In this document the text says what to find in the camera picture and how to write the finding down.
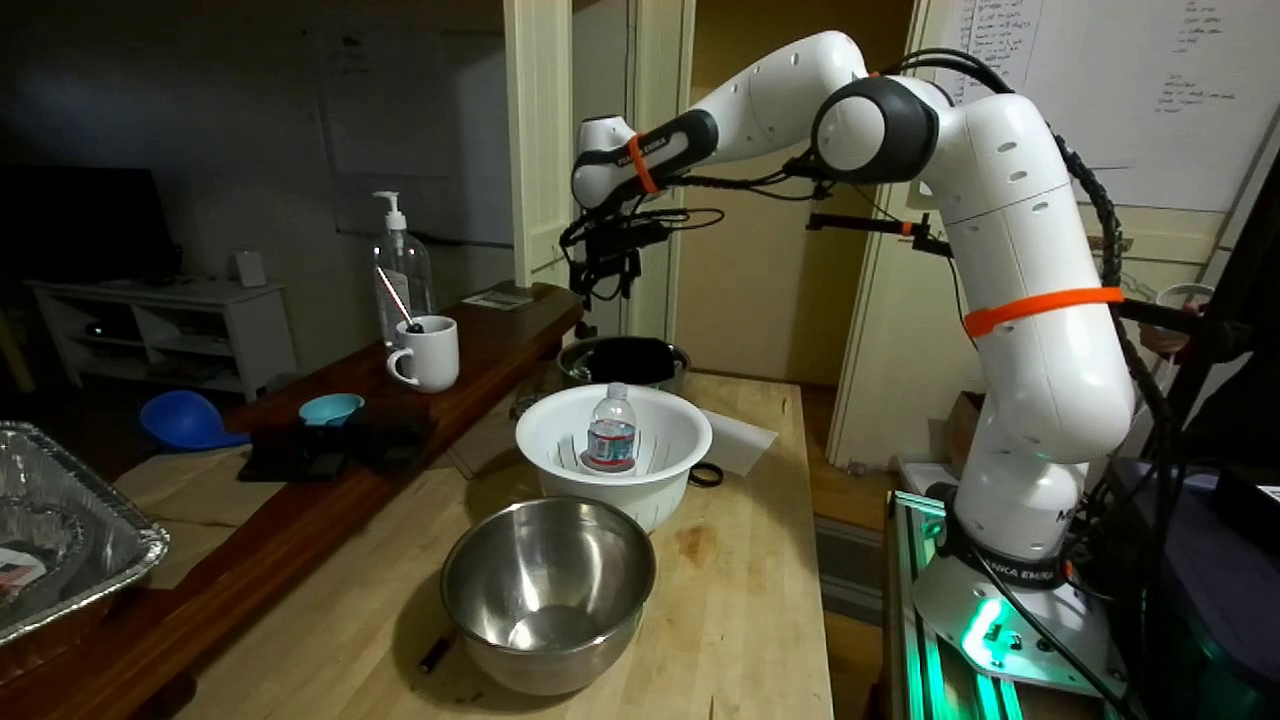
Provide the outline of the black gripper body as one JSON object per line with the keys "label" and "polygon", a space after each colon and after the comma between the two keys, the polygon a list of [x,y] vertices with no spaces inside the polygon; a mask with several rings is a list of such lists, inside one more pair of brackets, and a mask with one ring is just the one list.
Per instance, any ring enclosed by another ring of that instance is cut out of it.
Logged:
{"label": "black gripper body", "polygon": [[593,210],[566,228],[568,287],[585,300],[630,300],[653,225],[638,204]]}

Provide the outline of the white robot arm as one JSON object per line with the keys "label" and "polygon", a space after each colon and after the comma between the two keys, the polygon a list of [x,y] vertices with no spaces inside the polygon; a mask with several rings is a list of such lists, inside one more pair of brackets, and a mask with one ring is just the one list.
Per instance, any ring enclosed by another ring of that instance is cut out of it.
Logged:
{"label": "white robot arm", "polygon": [[843,32],[792,42],[739,67],[677,119],[580,130],[562,248],[568,284],[633,281],[661,236],[642,204],[699,165],[802,147],[802,173],[842,184],[921,180],[943,220],[985,368],[985,416],[954,500],[969,540],[1012,566],[1066,548],[1085,476],[1134,419],[1134,382],[1097,273],[1077,180],[1034,99],[950,99],[917,78],[878,78]]}

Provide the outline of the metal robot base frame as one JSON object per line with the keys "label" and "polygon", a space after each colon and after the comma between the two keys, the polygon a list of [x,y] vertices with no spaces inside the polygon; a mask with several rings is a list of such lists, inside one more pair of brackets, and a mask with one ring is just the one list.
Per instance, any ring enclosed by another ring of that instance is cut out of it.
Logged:
{"label": "metal robot base frame", "polygon": [[938,495],[888,495],[891,720],[1134,720],[1097,591],[1022,587],[954,548]]}

